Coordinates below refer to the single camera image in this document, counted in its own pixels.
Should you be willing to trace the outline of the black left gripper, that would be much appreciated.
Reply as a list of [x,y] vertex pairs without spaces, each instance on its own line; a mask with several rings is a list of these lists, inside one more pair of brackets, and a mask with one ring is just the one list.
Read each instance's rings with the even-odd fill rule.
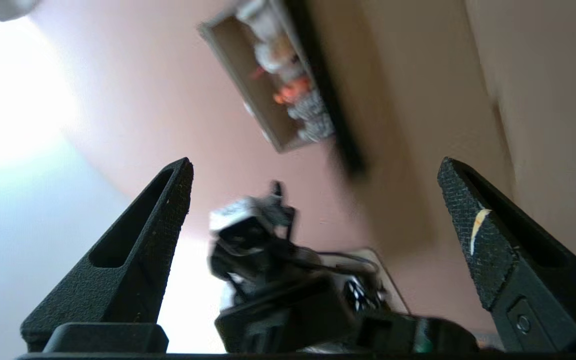
[[218,239],[210,271],[233,289],[214,325],[228,353],[294,353],[345,339],[356,321],[317,255],[289,240]]

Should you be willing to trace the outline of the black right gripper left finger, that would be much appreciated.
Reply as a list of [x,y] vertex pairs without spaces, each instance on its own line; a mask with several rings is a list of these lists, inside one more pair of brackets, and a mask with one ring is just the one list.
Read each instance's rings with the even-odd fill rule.
[[165,166],[21,323],[30,353],[69,322],[155,323],[190,209],[194,166]]

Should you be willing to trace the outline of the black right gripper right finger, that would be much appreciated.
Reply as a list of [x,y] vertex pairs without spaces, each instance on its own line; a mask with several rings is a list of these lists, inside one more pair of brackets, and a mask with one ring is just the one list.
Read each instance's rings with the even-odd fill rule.
[[576,353],[576,255],[468,164],[446,157],[437,179],[505,350]]

